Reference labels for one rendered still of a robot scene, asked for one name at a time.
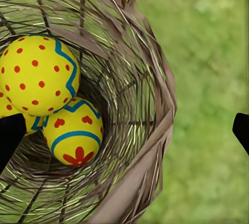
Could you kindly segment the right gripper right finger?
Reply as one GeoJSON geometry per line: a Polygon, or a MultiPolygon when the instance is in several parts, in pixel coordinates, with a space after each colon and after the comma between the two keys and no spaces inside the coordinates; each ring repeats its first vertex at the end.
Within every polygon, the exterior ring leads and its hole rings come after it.
{"type": "Polygon", "coordinates": [[[232,131],[249,155],[249,115],[237,113],[232,131]]]}

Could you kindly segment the easter egg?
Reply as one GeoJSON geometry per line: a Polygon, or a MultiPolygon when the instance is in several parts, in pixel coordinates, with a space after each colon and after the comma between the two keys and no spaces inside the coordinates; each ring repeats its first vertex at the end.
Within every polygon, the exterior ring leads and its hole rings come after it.
{"type": "Polygon", "coordinates": [[[70,47],[50,36],[26,34],[0,54],[0,91],[24,113],[50,116],[77,95],[80,72],[70,47]]]}
{"type": "Polygon", "coordinates": [[[40,131],[40,128],[45,123],[44,117],[37,117],[28,115],[19,109],[15,108],[0,91],[0,119],[16,114],[23,114],[25,124],[26,124],[26,134],[25,136],[30,136],[40,131]]]}
{"type": "Polygon", "coordinates": [[[44,117],[40,128],[47,147],[65,166],[84,166],[100,150],[103,120],[99,109],[89,99],[75,96],[66,108],[44,117]]]}

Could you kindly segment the wicker basket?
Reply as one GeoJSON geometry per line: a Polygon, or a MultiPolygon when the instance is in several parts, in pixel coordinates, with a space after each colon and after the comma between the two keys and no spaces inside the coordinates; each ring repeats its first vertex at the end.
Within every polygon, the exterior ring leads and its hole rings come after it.
{"type": "Polygon", "coordinates": [[[19,37],[28,35],[50,36],[64,43],[78,52],[80,66],[80,85],[89,89],[78,90],[96,106],[98,97],[102,105],[103,138],[100,150],[95,158],[84,166],[57,166],[61,161],[49,152],[47,143],[35,134],[26,136],[27,141],[35,150],[22,151],[27,163],[17,153],[13,153],[5,170],[16,176],[9,177],[4,171],[0,174],[0,181],[7,187],[0,188],[0,201],[10,204],[24,211],[17,224],[24,224],[29,213],[42,215],[26,224],[64,224],[75,214],[82,214],[85,210],[91,211],[77,224],[137,224],[152,202],[163,191],[162,159],[172,141],[174,118],[178,110],[175,75],[160,46],[157,42],[147,17],[135,6],[137,0],[96,0],[109,18],[91,0],[64,0],[69,5],[66,8],[58,1],[50,1],[57,6],[45,5],[42,0],[36,3],[0,4],[0,8],[17,9],[11,12],[0,12],[0,27],[7,26],[9,35],[0,38],[0,53],[19,37]],[[88,3],[86,5],[86,2],[88,3]],[[105,6],[115,10],[121,20],[116,18],[105,6]],[[16,14],[20,11],[40,9],[38,14],[28,16],[41,16],[45,26],[27,24],[27,20],[13,22],[5,18],[5,14],[16,14]],[[56,23],[47,18],[55,18],[45,12],[50,10],[68,23],[56,23]],[[80,21],[72,21],[60,13],[70,12],[80,21]],[[93,34],[84,27],[84,18],[87,15],[96,22],[106,39],[105,43],[97,40],[93,34]],[[137,18],[142,20],[145,29],[139,24],[137,18]],[[24,25],[13,27],[13,24],[24,25]],[[75,27],[68,30],[62,25],[75,27]],[[131,38],[129,29],[136,39],[131,38]],[[26,29],[26,32],[15,32],[15,29],[26,29]],[[32,31],[43,30],[39,33],[32,31]],[[125,42],[123,36],[130,42],[125,42]],[[89,64],[97,62],[101,70],[97,73],[89,64]],[[140,66],[144,68],[141,69],[140,66]],[[88,72],[89,75],[86,74],[88,72]],[[94,77],[91,77],[93,75],[94,77]],[[143,80],[145,91],[147,83],[155,108],[154,116],[150,111],[150,98],[143,105],[143,80]],[[138,99],[138,89],[140,100],[138,99]],[[140,118],[134,110],[134,91],[136,100],[139,100],[140,118]],[[136,149],[139,147],[138,149],[136,149]],[[42,152],[42,150],[46,152],[42,152]],[[111,170],[109,169],[114,162],[111,170]],[[33,164],[49,164],[48,170],[43,170],[33,164]],[[104,173],[106,174],[104,175],[104,173]],[[81,176],[79,176],[81,175],[81,176]],[[104,178],[102,178],[104,177],[104,178]],[[21,186],[24,181],[28,184],[21,186]],[[95,184],[95,187],[77,196],[82,190],[95,184]],[[47,195],[42,206],[31,210],[33,204],[40,200],[42,194],[49,194],[56,185],[61,185],[65,195],[54,197],[47,195]],[[23,201],[9,199],[4,194],[13,186],[31,194],[27,208],[15,203],[23,201]],[[71,201],[75,196],[75,200],[71,201]],[[71,202],[70,202],[71,201],[71,202]],[[62,204],[49,213],[36,213],[52,204],[62,204]],[[43,218],[48,215],[55,216],[43,218]]]}

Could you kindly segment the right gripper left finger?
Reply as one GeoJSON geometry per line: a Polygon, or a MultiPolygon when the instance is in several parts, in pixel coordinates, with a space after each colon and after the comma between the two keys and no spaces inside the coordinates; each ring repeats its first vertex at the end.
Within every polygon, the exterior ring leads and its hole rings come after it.
{"type": "Polygon", "coordinates": [[[16,153],[26,134],[23,114],[16,114],[0,119],[0,174],[16,153]]]}

